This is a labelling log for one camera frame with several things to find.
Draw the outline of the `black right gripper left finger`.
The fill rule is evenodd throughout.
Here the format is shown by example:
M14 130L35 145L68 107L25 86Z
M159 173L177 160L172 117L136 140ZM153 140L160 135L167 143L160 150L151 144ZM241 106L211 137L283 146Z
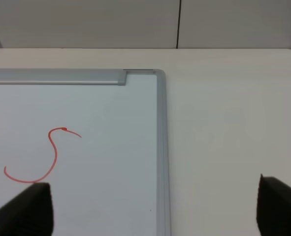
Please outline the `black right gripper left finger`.
M54 210L49 183L34 183L0 208L0 236L50 236Z

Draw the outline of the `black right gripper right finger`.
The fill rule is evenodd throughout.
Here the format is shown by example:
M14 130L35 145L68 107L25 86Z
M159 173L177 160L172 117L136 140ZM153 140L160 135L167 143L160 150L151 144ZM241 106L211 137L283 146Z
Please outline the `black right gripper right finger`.
M291 236L291 187L261 175L256 221L262 236Z

